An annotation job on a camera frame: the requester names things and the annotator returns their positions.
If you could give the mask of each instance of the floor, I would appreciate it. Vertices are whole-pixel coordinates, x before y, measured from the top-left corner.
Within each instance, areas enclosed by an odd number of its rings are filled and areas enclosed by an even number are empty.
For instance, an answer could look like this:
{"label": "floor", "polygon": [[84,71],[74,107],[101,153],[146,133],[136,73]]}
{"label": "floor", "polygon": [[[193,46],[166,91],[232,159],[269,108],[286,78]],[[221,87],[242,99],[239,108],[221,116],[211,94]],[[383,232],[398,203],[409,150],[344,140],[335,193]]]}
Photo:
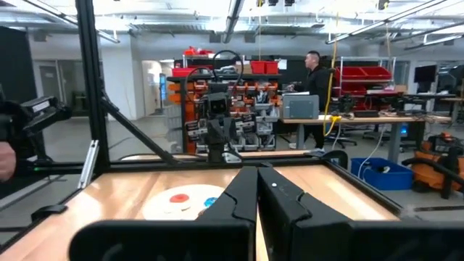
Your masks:
{"label": "floor", "polygon": [[[167,128],[163,116],[146,117],[133,122],[146,135],[152,138],[163,149],[169,150],[170,143],[165,135]],[[427,133],[441,133],[447,131],[455,136],[464,138],[464,127],[449,127],[443,125],[427,126]],[[107,122],[108,143],[110,147],[110,157],[117,160],[129,154],[150,153],[150,151],[131,133],[124,129],[121,124],[115,121]],[[350,132],[351,137],[357,141],[357,146],[347,145],[346,152],[350,157],[366,157],[376,147],[377,142],[362,139],[362,131]],[[47,154],[58,162],[82,162],[85,159],[88,145],[90,144],[91,134],[88,119],[75,118],[66,122],[57,123],[44,132]],[[306,146],[313,147],[310,139]],[[330,150],[331,144],[326,145],[326,150]],[[279,138],[277,140],[278,150],[288,149],[287,142]],[[373,157],[386,157],[387,145],[379,146]],[[411,151],[400,154],[400,160],[412,157]],[[0,228],[2,227],[21,227],[30,223],[30,214],[38,208],[56,204],[71,194],[78,183],[77,175],[53,176],[49,180],[41,181],[25,189],[21,198],[14,199],[7,197],[0,200]],[[405,207],[404,215],[418,215],[426,220],[464,220],[464,210],[440,211],[440,212],[418,212],[414,213],[414,207],[433,207],[433,206],[455,206],[464,205],[462,194],[453,194],[449,200],[444,200],[437,193],[417,194],[412,191],[385,191],[385,195]],[[0,244],[4,243],[15,233],[0,233]]]}

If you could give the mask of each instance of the ceiling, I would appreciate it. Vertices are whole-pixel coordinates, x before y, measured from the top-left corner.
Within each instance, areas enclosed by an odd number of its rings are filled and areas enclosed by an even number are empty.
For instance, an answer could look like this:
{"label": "ceiling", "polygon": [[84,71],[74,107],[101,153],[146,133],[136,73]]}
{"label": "ceiling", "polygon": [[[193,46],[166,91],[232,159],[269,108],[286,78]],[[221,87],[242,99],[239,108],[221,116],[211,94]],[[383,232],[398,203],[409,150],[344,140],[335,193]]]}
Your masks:
{"label": "ceiling", "polygon": [[[329,33],[350,33],[428,1],[390,0],[386,9],[379,10],[378,0],[295,0],[290,7],[284,6],[284,0],[274,7],[268,6],[268,0],[263,7],[257,7],[257,0],[94,0],[94,12],[97,29],[112,33],[130,31],[135,36],[215,33],[227,38],[233,33],[328,39]],[[77,14],[74,0],[41,0],[39,3],[70,17]],[[463,21],[464,1],[447,0],[356,37],[364,41],[382,41],[387,32],[391,38],[404,37]],[[0,0],[0,25],[49,33],[76,32],[75,25],[23,0]],[[456,33],[464,33],[464,26],[438,30],[427,35],[427,39]],[[408,41],[424,40],[421,36]]]}

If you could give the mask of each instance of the white cable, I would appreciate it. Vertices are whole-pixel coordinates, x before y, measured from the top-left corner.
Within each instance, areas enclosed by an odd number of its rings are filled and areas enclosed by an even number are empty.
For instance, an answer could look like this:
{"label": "white cable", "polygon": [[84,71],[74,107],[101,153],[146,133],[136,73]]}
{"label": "white cable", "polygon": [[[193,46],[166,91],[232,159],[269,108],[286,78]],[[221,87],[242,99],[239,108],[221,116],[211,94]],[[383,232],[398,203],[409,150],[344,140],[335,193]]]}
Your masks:
{"label": "white cable", "polygon": [[337,132],[336,138],[335,138],[335,140],[333,141],[332,150],[335,149],[335,144],[336,144],[336,141],[338,141],[338,139],[340,138],[340,133],[341,133],[341,123],[339,123],[339,131]]}
{"label": "white cable", "polygon": [[382,128],[382,131],[380,132],[380,136],[378,137],[377,146],[370,153],[370,155],[366,159],[364,159],[364,161],[361,163],[360,169],[357,171],[358,178],[361,178],[361,170],[363,168],[363,165],[372,157],[372,155],[374,155],[374,153],[376,153],[377,149],[380,147],[380,143],[382,142],[382,137],[384,137],[385,130],[386,130],[386,125],[384,125],[384,128]]}

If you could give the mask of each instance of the man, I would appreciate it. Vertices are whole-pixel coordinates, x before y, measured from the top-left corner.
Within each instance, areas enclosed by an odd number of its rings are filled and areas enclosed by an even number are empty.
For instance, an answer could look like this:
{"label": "man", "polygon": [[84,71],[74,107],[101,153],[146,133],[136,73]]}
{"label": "man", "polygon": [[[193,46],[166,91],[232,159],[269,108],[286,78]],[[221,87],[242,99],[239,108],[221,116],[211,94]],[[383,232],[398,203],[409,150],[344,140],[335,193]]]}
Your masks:
{"label": "man", "polygon": [[[310,71],[306,83],[300,86],[294,86],[294,90],[298,92],[309,91],[311,95],[319,96],[319,110],[326,110],[326,102],[328,95],[328,82],[331,74],[329,70],[319,65],[320,55],[317,51],[309,51],[306,55],[304,63]],[[304,141],[307,140],[310,133],[314,137],[316,147],[314,152],[324,152],[324,130],[322,125],[305,125],[304,126]],[[296,144],[289,144],[291,149],[296,149]]]}
{"label": "man", "polygon": [[7,181],[16,169],[16,154],[8,142],[0,142],[0,181]]}

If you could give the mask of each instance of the blue bin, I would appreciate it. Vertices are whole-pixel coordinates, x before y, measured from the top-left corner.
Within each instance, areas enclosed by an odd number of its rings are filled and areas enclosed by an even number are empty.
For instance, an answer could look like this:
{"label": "blue bin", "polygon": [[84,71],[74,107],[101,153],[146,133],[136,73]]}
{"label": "blue bin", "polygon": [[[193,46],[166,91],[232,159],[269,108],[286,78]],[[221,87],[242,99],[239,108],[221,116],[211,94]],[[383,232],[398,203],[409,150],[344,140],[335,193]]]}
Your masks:
{"label": "blue bin", "polygon": [[[365,158],[351,159],[351,173],[356,175],[359,173],[361,163]],[[370,158],[369,164],[364,164],[360,172],[360,178],[379,190],[403,190],[411,189],[413,184],[412,170],[401,165],[390,162],[382,158]],[[380,167],[390,167],[387,173],[377,171]]]}

